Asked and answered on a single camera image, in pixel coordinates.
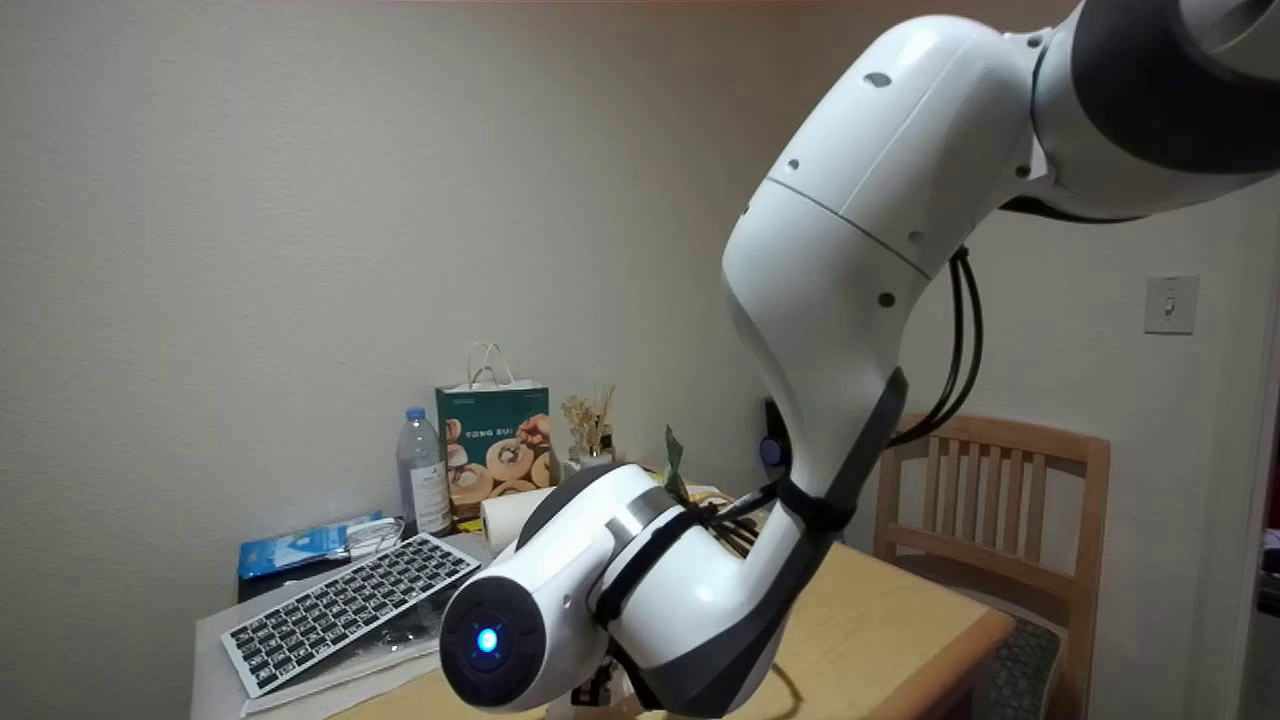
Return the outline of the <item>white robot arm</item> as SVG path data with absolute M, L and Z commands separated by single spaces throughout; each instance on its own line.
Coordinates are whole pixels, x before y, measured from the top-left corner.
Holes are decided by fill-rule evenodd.
M 785 144 L 725 293 L 791 471 L 730 550 L 638 464 L 594 468 L 455 589 L 441 666 L 526 712 L 601 665 L 681 715 L 742 708 L 903 414 L 914 302 L 998 211 L 1114 223 L 1280 172 L 1280 0 L 1079 0 L 1041 33 L 914 16 Z

